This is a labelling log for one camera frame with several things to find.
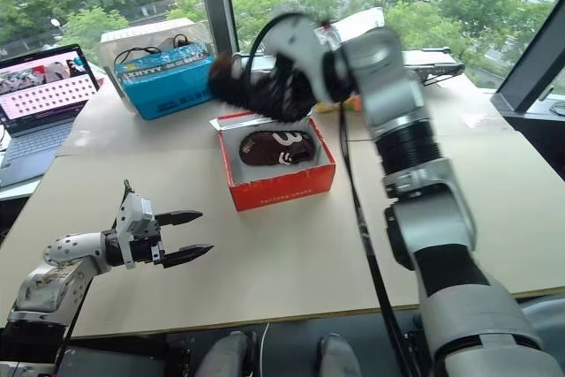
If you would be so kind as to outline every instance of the laptop screen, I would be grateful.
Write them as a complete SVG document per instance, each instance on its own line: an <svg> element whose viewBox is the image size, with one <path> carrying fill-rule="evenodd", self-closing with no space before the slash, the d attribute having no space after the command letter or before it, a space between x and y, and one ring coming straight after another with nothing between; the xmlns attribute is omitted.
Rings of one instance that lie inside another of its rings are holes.
<svg viewBox="0 0 565 377"><path fill-rule="evenodd" d="M75 117L98 86L77 47L0 65L0 124L17 132Z"/></svg>

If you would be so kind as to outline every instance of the robotic arm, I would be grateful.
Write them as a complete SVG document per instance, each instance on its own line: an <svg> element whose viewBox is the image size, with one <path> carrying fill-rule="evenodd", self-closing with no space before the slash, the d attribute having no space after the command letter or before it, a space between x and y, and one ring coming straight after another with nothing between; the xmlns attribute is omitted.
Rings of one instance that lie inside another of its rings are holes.
<svg viewBox="0 0 565 377"><path fill-rule="evenodd" d="M87 289L112 267L136 262L173 267L207 253L212 245L190 245L166 253L161 227L190 222L197 211L154 215L151 202L125 183L124 200L111 230L58 238L43 252L43 263L22 283L0 335L0 377L50 376L64 354Z"/></svg>
<svg viewBox="0 0 565 377"><path fill-rule="evenodd" d="M340 43L331 26L324 27L333 43L322 44L312 21L299 13L267 24L245 72L231 68L231 86L239 81L246 89L238 106L293 121L304 105L342 102L353 90L360 94L383 184L395 200L385 210L388 238L398 263L416 272L434 375L563 376L516 301L472 257L471 212L434 140L421 85L403 68L396 34L375 28ZM275 68L251 85L251 61L261 42L266 54L276 56ZM225 76L213 67L210 88L230 102L217 84ZM310 83L306 93L303 87L298 93L301 76Z"/></svg>

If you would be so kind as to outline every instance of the laptop keyboard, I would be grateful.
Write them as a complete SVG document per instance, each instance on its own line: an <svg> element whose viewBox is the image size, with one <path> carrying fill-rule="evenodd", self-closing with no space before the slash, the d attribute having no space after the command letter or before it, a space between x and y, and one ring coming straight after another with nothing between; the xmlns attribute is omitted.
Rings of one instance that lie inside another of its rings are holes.
<svg viewBox="0 0 565 377"><path fill-rule="evenodd" d="M6 150L5 161L59 147L71 132L72 123L66 123L12 139Z"/></svg>

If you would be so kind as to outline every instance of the gray pants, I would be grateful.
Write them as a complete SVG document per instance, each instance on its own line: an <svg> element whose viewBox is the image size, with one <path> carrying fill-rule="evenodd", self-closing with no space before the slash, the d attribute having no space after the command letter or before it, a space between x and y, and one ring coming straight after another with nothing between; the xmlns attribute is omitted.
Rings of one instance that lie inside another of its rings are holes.
<svg viewBox="0 0 565 377"><path fill-rule="evenodd" d="M202 360L196 377L241 377L249 348L248 337L240 332L220 339ZM338 335L326 336L320 342L319 376L361 377L353 349Z"/></svg>

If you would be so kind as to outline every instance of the white number 3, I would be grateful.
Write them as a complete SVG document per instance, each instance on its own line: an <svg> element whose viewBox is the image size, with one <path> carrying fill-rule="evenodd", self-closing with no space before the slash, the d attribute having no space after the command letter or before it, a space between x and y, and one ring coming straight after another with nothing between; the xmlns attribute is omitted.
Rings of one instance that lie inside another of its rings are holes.
<svg viewBox="0 0 565 377"><path fill-rule="evenodd" d="M284 133L286 139L283 139L276 132L273 133L273 138L278 141L283 146L290 146L292 143L298 143L302 141L302 134L294 135L291 132Z"/></svg>

